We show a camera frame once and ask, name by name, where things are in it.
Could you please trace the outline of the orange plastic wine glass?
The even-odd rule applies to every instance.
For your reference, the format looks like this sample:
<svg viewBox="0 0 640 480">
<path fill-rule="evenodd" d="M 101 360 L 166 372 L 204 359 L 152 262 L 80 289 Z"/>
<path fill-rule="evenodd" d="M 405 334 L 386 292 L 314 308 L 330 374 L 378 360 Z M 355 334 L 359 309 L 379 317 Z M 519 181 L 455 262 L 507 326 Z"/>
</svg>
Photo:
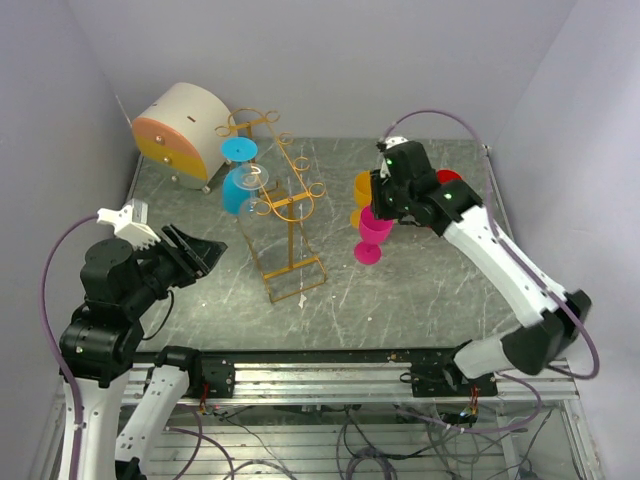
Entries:
<svg viewBox="0 0 640 480">
<path fill-rule="evenodd" d="M 362 171 L 356 175 L 353 186 L 354 201 L 356 209 L 351 213 L 350 223 L 353 228 L 359 227 L 362 210 L 369 206 L 372 199 L 370 172 Z"/>
</svg>

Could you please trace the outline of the pink plastic wine glass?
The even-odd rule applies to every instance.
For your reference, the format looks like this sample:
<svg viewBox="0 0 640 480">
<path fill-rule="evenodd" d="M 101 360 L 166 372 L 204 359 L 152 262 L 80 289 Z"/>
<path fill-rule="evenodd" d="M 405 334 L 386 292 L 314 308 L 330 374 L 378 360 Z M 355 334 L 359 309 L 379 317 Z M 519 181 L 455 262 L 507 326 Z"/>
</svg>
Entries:
<svg viewBox="0 0 640 480">
<path fill-rule="evenodd" d="M 370 206 L 360 213 L 358 232 L 360 241 L 353 250 L 354 257 L 364 265 L 373 265 L 382 257 L 380 245 L 388 238 L 393 228 L 392 220 L 378 219 Z"/>
</svg>

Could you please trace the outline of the red plastic wine glass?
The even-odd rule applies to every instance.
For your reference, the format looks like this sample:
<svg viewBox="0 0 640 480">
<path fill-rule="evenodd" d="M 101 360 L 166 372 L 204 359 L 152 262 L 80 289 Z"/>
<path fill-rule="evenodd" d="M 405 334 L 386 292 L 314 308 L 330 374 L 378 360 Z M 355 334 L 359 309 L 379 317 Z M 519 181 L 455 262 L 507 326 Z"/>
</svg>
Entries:
<svg viewBox="0 0 640 480">
<path fill-rule="evenodd" d="M 441 184 L 446 184 L 451 181 L 461 180 L 462 177 L 459 173 L 450 169 L 441 169 L 436 172 L 437 179 Z"/>
</svg>

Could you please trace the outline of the clear wine glass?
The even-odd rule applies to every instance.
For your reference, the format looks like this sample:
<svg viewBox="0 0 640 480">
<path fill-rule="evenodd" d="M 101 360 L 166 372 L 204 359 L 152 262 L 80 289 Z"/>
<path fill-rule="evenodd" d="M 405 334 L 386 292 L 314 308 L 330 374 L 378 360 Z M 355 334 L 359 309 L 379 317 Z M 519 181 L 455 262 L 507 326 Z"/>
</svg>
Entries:
<svg viewBox="0 0 640 480">
<path fill-rule="evenodd" d="M 268 180 L 266 168 L 253 161 L 242 163 L 233 175 L 235 185 L 248 195 L 238 211 L 238 222 L 248 237 L 259 231 L 271 212 L 270 204 L 263 198 Z"/>
</svg>

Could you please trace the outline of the blue plastic wine glass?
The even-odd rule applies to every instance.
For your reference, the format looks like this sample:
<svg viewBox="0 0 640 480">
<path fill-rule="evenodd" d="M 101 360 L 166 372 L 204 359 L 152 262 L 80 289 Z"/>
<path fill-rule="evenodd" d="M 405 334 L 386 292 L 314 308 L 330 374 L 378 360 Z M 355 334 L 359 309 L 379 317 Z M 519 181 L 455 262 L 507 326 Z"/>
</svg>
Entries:
<svg viewBox="0 0 640 480">
<path fill-rule="evenodd" d="M 234 164 L 223 181 L 223 208 L 231 215 L 238 215 L 242 204 L 250 198 L 250 190 L 242 186 L 242 176 L 250 171 L 249 163 L 258 153 L 256 143 L 246 137 L 225 140 L 220 151 L 226 160 Z"/>
</svg>

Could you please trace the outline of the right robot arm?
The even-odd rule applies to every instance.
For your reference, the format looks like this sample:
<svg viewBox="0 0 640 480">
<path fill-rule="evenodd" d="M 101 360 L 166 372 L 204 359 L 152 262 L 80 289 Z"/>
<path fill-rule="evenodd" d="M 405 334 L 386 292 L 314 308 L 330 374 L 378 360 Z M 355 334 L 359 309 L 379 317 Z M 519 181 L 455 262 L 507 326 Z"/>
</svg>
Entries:
<svg viewBox="0 0 640 480">
<path fill-rule="evenodd" d="M 443 365 L 442 387 L 459 396 L 476 379 L 515 369 L 537 375 L 583 332 L 592 302 L 546 276 L 490 218 L 490 206 L 463 180 L 438 180 L 424 146 L 401 136 L 377 144 L 372 213 L 379 220 L 427 227 L 463 253 L 511 307 L 517 326 L 457 346 Z"/>
</svg>

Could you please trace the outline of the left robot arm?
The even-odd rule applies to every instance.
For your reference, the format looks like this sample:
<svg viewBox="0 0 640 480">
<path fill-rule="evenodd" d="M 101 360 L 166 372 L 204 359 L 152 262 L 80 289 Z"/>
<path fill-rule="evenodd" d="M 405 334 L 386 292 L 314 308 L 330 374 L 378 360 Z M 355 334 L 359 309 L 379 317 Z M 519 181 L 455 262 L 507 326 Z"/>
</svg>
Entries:
<svg viewBox="0 0 640 480">
<path fill-rule="evenodd" d="M 181 397 L 203 387 L 201 354 L 169 346 L 156 357 L 151 383 L 125 426 L 118 420 L 136 350 L 144 337 L 141 316 L 175 288 L 210 273 L 223 242 L 191 237 L 172 225 L 164 238 L 137 251 L 123 239 L 94 244 L 80 279 L 83 304 L 74 311 L 59 347 L 71 377 L 61 479 L 142 479 L 150 453 Z"/>
</svg>

